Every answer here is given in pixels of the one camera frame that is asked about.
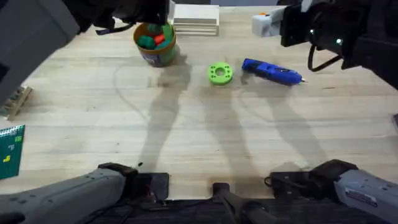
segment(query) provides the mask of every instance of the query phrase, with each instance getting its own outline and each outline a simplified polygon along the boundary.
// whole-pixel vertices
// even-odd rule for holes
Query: colorful cup
[[[176,42],[176,36],[175,36],[175,31],[173,26],[171,26],[169,23],[168,25],[172,28],[173,30],[173,37],[172,40],[168,45],[161,49],[157,50],[147,50],[143,49],[142,47],[137,45],[138,39],[142,35],[147,35],[150,37],[155,37],[156,34],[152,33],[147,29],[147,24],[143,23],[140,24],[134,31],[134,42],[137,45],[138,50],[140,51],[142,57],[151,65],[155,67],[164,67],[170,65],[174,58],[175,58],[175,42]]]

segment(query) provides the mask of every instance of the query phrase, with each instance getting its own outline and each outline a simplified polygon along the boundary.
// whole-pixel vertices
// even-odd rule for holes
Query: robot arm
[[[0,105],[51,54],[91,26],[165,24],[169,0],[0,0]],[[113,17],[126,27],[115,28]]]
[[[76,223],[128,194],[137,170],[103,164],[89,174],[34,190],[0,195],[0,223]]]
[[[273,172],[265,179],[276,199],[328,198],[391,223],[398,222],[398,185],[333,159],[310,172]]]
[[[252,30],[280,35],[284,47],[310,42],[308,69],[313,72],[343,60],[341,69],[362,66],[398,89],[397,11],[398,1],[390,0],[303,0],[266,17],[254,16]],[[315,50],[337,56],[314,67]]]

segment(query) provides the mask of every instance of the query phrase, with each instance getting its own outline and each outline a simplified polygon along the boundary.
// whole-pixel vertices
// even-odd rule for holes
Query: yellow piece
[[[6,156],[5,159],[2,160],[2,162],[9,162],[10,160],[11,160],[11,156],[8,155],[8,156]]]

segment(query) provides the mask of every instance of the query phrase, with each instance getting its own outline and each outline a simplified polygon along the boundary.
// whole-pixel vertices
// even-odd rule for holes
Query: blue glue gun
[[[294,70],[279,67],[277,65],[261,62],[253,59],[244,59],[242,69],[254,73],[256,76],[283,85],[295,85],[305,82],[303,77]]]

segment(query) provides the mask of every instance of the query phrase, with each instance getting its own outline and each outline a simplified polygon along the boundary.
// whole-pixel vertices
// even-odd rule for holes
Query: stack of white cards
[[[169,19],[177,35],[218,35],[220,7],[194,4],[175,4]]]

